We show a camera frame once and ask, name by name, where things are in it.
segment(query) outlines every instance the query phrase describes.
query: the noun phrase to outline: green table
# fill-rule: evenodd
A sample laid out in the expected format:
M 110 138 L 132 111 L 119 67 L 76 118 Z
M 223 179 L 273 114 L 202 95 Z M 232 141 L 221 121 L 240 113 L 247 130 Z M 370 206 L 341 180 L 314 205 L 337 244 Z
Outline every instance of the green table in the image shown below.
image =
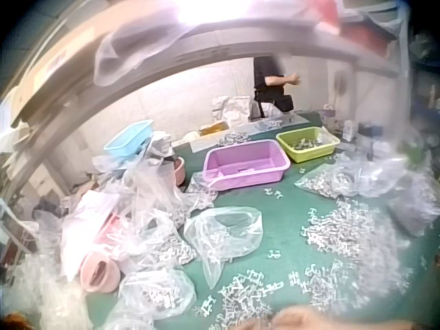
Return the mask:
M 308 118 L 312 124 L 319 124 L 317 117 Z M 274 138 L 280 131 L 272 131 L 252 136 L 253 140 Z M 195 171 L 201 171 L 208 150 L 193 154 L 190 147 L 183 146 L 176 150 L 186 160 L 188 177 Z M 310 207 L 318 209 L 318 215 L 325 215 L 336 208 L 335 201 L 305 192 L 294 183 L 302 176 L 298 170 L 305 168 L 307 172 L 319 166 L 325 159 L 315 159 L 302 164 L 292 164 L 285 173 L 282 181 L 275 184 L 255 186 L 222 192 L 215 201 L 216 207 L 251 206 L 263 213 L 264 235 L 261 246 L 255 252 L 243 258 L 236 258 L 227 263 L 217 286 L 210 290 L 204 278 L 201 261 L 196 260 L 185 266 L 185 272 L 195 284 L 197 293 L 196 306 L 209 295 L 217 299 L 213 312 L 207 318 L 196 316 L 191 307 L 186 313 L 155 322 L 157 329 L 207 329 L 215 323 L 215 317 L 221 312 L 221 295 L 217 292 L 228 285 L 238 273 L 245 274 L 246 270 L 255 270 L 265 275 L 264 283 L 270 284 L 283 281 L 284 288 L 263 300 L 278 311 L 290 305 L 307 304 L 308 295 L 303 295 L 298 287 L 290 287 L 288 274 L 300 272 L 304 278 L 304 270 L 312 263 L 318 266 L 329 266 L 335 258 L 332 254 L 323 254 L 316 247 L 306 244 L 304 237 L 299 235 L 302 226 L 308 226 Z M 284 195 L 281 199 L 267 196 L 264 188 L 279 190 Z M 368 201 L 369 204 L 381 204 L 381 200 Z M 440 324 L 440 271 L 431 262 L 439 247 L 440 224 L 434 230 L 427 231 L 424 237 L 411 239 L 410 247 L 402 256 L 402 263 L 415 270 L 412 286 L 402 296 L 394 291 L 386 298 L 378 298 L 367 308 L 355 310 L 348 319 L 375 322 L 392 318 L 403 318 L 426 324 Z M 269 250 L 280 250 L 280 259 L 269 259 Z M 428 270 L 421 267 L 421 256 L 428 261 Z M 105 321 L 107 314 L 116 303 L 116 295 L 92 294 L 87 297 L 89 315 L 96 326 Z

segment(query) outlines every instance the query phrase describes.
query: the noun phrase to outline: light blue plastic basket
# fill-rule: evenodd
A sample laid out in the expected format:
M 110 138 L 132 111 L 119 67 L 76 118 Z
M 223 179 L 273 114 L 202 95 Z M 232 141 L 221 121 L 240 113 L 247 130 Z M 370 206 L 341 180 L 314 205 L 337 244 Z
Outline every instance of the light blue plastic basket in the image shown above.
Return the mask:
M 152 120 L 143 120 L 127 126 L 104 147 L 104 151 L 115 157 L 129 157 L 136 154 L 142 143 L 151 138 L 152 123 Z

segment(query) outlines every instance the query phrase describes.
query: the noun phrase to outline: worktable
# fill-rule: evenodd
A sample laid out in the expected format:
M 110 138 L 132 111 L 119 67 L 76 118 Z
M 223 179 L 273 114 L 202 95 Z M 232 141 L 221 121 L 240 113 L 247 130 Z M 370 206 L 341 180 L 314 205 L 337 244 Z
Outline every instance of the worktable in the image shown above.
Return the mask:
M 319 120 L 316 116 L 307 119 L 311 121 L 311 124 L 305 126 L 318 126 Z M 289 130 L 292 130 L 292 127 L 253 135 L 251 140 L 274 139 L 277 133 Z M 176 149 L 177 154 L 186 160 L 187 180 L 193 172 L 202 170 L 208 150 L 193 154 L 189 145 Z M 197 302 L 180 316 L 156 321 L 155 327 L 159 330 L 208 329 L 210 325 L 216 323 L 216 315 L 221 312 L 221 295 L 218 291 L 224 285 L 231 283 L 232 278 L 237 274 L 246 274 L 246 270 L 264 273 L 265 285 L 284 282 L 284 288 L 263 298 L 263 301 L 268 303 L 274 311 L 291 305 L 307 304 L 308 294 L 303 295 L 299 287 L 290 287 L 288 274 L 297 271 L 304 279 L 304 271 L 312 263 L 318 267 L 328 267 L 334 258 L 341 259 L 339 256 L 317 251 L 315 246 L 307 245 L 306 238 L 300 236 L 301 227 L 308 226 L 310 208 L 316 208 L 318 216 L 325 215 L 336 208 L 334 200 L 303 191 L 294 185 L 302 177 L 299 173 L 300 168 L 304 168 L 308 173 L 324 162 L 331 161 L 323 157 L 302 164 L 292 163 L 282 181 L 278 183 L 219 193 L 214 203 L 215 207 L 250 206 L 263 213 L 262 243 L 248 256 L 226 263 L 221 278 L 213 290 L 210 290 L 206 283 L 200 260 L 194 260 L 186 265 L 185 273 L 195 285 Z M 279 190 L 284 197 L 277 199 L 273 195 L 267 196 L 264 188 Z M 356 199 L 379 207 L 383 207 L 385 201 L 383 198 L 366 200 L 356 197 Z M 434 263 L 440 244 L 440 223 L 435 223 L 433 230 L 427 230 L 425 236 L 417 239 L 406 236 L 399 228 L 397 230 L 399 236 L 410 240 L 410 247 L 401 255 L 402 265 L 411 267 L 415 271 L 411 278 L 410 288 L 404 296 L 398 290 L 394 290 L 385 298 L 374 298 L 367 307 L 350 311 L 344 317 L 347 320 L 360 322 L 380 322 L 400 318 L 429 325 L 440 325 L 440 269 Z M 280 250 L 281 257 L 279 259 L 268 258 L 270 250 Z M 421 266 L 422 256 L 428 261 L 428 269 Z M 207 318 L 196 316 L 193 308 L 200 307 L 209 295 L 217 299 L 213 312 Z M 117 294 L 88 295 L 89 315 L 96 327 L 103 324 L 116 301 Z

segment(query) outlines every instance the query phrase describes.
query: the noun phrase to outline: yellow box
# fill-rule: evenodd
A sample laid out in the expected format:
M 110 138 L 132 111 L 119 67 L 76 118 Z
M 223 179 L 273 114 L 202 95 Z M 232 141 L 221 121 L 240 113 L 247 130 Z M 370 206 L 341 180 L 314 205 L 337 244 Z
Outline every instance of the yellow box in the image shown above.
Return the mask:
M 307 150 L 295 150 L 293 146 L 301 141 L 301 139 L 314 140 L 318 134 L 322 134 L 322 146 L 316 146 Z M 335 151 L 335 147 L 341 141 L 334 135 L 325 131 L 321 127 L 308 127 L 306 129 L 297 129 L 279 133 L 276 136 L 278 143 L 282 146 L 286 154 L 288 154 L 295 162 L 302 163 L 314 158 L 330 155 Z

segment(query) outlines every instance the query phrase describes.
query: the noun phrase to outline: person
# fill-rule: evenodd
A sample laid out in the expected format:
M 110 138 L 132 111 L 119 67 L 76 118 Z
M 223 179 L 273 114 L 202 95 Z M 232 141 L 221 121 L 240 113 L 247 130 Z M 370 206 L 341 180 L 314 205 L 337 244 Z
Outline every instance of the person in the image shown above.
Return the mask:
M 299 85 L 300 76 L 284 76 L 272 56 L 254 58 L 254 100 L 258 102 L 262 118 L 279 116 L 294 109 L 292 97 L 284 95 L 286 84 Z
M 276 314 L 267 328 L 262 320 L 250 320 L 235 330 L 431 330 L 407 321 L 352 324 L 330 320 L 310 307 L 289 307 Z

